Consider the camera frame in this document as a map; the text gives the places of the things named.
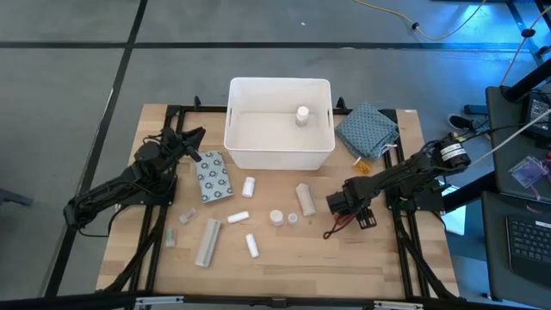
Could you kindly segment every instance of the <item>keyboard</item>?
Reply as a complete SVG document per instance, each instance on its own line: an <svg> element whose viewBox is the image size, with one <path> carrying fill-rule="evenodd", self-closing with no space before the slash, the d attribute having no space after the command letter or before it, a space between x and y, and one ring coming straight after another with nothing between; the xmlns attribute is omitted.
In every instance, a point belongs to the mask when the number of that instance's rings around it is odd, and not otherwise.
<svg viewBox="0 0 551 310"><path fill-rule="evenodd" d="M511 270L551 287L551 223L519 216L506 221Z"/></svg>

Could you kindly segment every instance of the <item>wooden table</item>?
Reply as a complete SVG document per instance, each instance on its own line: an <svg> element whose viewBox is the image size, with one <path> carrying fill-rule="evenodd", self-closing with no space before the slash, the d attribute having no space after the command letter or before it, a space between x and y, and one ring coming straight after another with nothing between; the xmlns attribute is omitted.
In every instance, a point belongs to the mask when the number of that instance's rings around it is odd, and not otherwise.
<svg viewBox="0 0 551 310"><path fill-rule="evenodd" d="M163 126L166 105L146 104L143 107L134 138L133 154L148 134L157 134ZM397 110L399 133L406 158L423 144L419 118L415 110ZM335 125L344 116L335 116ZM166 228L176 228L176 248L163 248L160 253L155 291L180 295L286 296L361 299L402 299L404 289L391 213L384 195L375 198L371 207L378 226L362 231L356 222L328 240L323 232L330 230L334 219L325 197L356 175L351 168L354 158L340 139L324 165L316 171L240 170L223 146L224 113L187 113L184 130L203 126L207 134L201 152L222 151L230 183L236 195L221 201L203 204L196 179L195 165L183 158L177 168L179 176L174 204L169 208ZM382 160L373 163L374 173L384 170ZM255 195L247 199L239 195L245 177L256 178ZM317 213L304 217L295 187L310 184ZM180 214L195 208L198 216L187 225L179 222ZM274 227L269 211L280 209L284 214L295 212L295 226ZM227 224L226 217L249 211L248 220ZM109 285L136 251L143 207L128 208L121 213L111 230L97 288ZM201 237L208 218L221 220L211 266L194 265ZM446 287L458 295L455 275L446 237L440 221L430 213L417 213L419 236L424 257ZM253 233L260 257L253 259L245 243L245 235ZM145 260L139 287L145 285ZM415 264L410 258L414 292L419 295Z"/></svg>

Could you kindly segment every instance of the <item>white cylinder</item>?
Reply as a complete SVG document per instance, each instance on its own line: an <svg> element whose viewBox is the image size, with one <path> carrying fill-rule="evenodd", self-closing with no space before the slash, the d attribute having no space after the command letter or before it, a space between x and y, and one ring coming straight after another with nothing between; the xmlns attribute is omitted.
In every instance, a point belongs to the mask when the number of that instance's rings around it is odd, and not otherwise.
<svg viewBox="0 0 551 310"><path fill-rule="evenodd" d="M249 246L249 252L251 253L252 258L258 257L258 248L257 248L257 242L255 242L255 238L252 236L252 233L249 233L245 236L245 240L247 240L247 246Z"/></svg>
<svg viewBox="0 0 551 310"><path fill-rule="evenodd" d="M299 216L297 214L289 214L287 221L289 224L294 225L297 221L299 221Z"/></svg>
<svg viewBox="0 0 551 310"><path fill-rule="evenodd" d="M299 109L296 111L296 125L299 127L305 126L308 123L309 114L310 110L308 110L307 107L299 107Z"/></svg>
<svg viewBox="0 0 551 310"><path fill-rule="evenodd" d="M232 224L239 222L241 220L246 220L249 218L249 213L247 211L239 212L238 214L230 215L227 217L227 222Z"/></svg>
<svg viewBox="0 0 551 310"><path fill-rule="evenodd" d="M269 219L274 226L281 226L283 225L283 212L280 210L272 210L269 213Z"/></svg>
<svg viewBox="0 0 551 310"><path fill-rule="evenodd" d="M241 192L241 195L246 198L251 198L254 192L255 192L255 178L246 177L245 183L243 184L243 192Z"/></svg>
<svg viewBox="0 0 551 310"><path fill-rule="evenodd" d="M299 197L299 203L304 216L316 214L316 206L313 204L312 192L310 192L308 184L300 183L296 187L296 195Z"/></svg>

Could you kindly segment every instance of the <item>white cap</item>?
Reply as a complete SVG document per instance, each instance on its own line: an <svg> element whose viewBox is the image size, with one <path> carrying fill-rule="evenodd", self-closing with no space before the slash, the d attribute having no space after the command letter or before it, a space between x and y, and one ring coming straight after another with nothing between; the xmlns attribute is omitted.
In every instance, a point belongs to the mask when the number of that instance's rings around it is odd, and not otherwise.
<svg viewBox="0 0 551 310"><path fill-rule="evenodd" d="M299 221L299 216L295 213L291 213L287 217L287 220L288 220L289 224L294 225L294 224L296 224L297 221Z"/></svg>
<svg viewBox="0 0 551 310"><path fill-rule="evenodd" d="M310 113L310 111L308 110L307 107L305 106L302 106L300 107L297 111L296 111L296 118L297 120L299 121L304 121L308 118L308 113Z"/></svg>
<svg viewBox="0 0 551 310"><path fill-rule="evenodd" d="M269 219L274 226L281 226L283 225L283 212L280 210L272 210L269 213Z"/></svg>

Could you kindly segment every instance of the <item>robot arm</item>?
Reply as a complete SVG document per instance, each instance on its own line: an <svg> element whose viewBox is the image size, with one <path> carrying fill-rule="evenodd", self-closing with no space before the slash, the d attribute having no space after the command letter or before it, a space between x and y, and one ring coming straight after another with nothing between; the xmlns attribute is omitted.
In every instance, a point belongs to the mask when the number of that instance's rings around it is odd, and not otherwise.
<svg viewBox="0 0 551 310"><path fill-rule="evenodd" d="M452 135L431 141L406 161L372 177L352 177L344 181L343 191L326 197L332 214L356 217L362 229L370 228L371 200L384 189L395 189L402 201L440 193L435 177L463 172L471 163L461 143Z"/></svg>
<svg viewBox="0 0 551 310"><path fill-rule="evenodd" d="M84 228L98 213L116 203L138 204L139 195L166 196L176 182L177 161L185 155L201 161L197 149L205 132L198 127L175 133L166 127L160 135L145 138L144 145L134 154L134 162L120 176L69 200L63 210L67 226Z"/></svg>

